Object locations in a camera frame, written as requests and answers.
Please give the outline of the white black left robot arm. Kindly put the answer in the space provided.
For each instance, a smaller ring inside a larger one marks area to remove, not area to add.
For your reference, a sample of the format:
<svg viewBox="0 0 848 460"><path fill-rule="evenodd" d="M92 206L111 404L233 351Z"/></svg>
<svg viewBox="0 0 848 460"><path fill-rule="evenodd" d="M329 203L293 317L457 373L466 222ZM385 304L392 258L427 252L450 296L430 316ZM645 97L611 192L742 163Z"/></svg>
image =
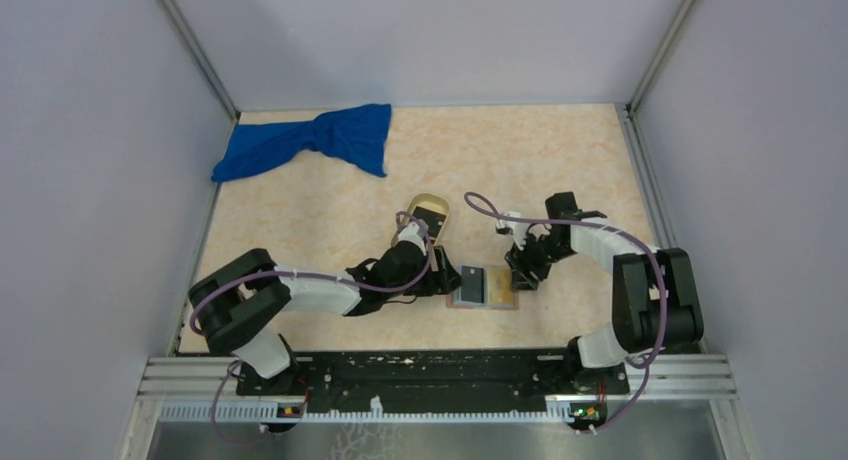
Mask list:
<svg viewBox="0 0 848 460"><path fill-rule="evenodd" d="M300 368L285 339L269 327L276 315L319 311L363 316L398 296L447 295L461 283L442 247L410 240L340 274L283 270L267 250L255 248L189 290L189 326L205 339L211 354L236 357L273 392L285 394L297 386Z"/></svg>

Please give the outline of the black VIP card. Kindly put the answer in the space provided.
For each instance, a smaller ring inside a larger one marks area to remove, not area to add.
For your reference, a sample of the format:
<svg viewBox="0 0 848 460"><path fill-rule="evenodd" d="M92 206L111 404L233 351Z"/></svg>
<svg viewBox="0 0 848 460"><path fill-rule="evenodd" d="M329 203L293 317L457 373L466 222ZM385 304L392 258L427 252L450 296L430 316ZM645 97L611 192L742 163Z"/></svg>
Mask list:
<svg viewBox="0 0 848 460"><path fill-rule="evenodd" d="M462 285L457 290L454 303L465 307L482 307L486 304L486 270L479 266L463 265L459 273Z"/></svg>

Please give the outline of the beige oval plastic tray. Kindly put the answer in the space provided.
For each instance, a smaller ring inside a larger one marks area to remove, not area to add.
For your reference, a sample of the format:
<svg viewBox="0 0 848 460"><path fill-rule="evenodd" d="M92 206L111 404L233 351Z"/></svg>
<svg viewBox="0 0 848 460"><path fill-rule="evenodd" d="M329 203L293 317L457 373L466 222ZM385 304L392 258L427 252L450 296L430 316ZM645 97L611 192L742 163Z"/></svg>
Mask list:
<svg viewBox="0 0 848 460"><path fill-rule="evenodd" d="M419 193L407 208L395 213L396 231L391 246L407 242L423 253L440 242L440 237L450 216L450 205L442 197L432 193Z"/></svg>

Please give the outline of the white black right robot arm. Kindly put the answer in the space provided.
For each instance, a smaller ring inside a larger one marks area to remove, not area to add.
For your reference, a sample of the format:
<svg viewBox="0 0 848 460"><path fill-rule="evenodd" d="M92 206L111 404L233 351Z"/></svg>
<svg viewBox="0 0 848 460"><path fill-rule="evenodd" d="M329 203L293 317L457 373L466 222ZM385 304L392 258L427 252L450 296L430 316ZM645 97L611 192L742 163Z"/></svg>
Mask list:
<svg viewBox="0 0 848 460"><path fill-rule="evenodd" d="M505 255L514 291L535 291L558 261L580 254L594 260L612 278L611 319L601 329L569 342L573 358L563 378L576 392L590 391L603 369L633 360L654 349L697 344L704 324L686 251L659 249L613 226L599 211L584 211L571 192L546 202L548 229L531 232L531 222L506 212L496 231L513 245Z"/></svg>

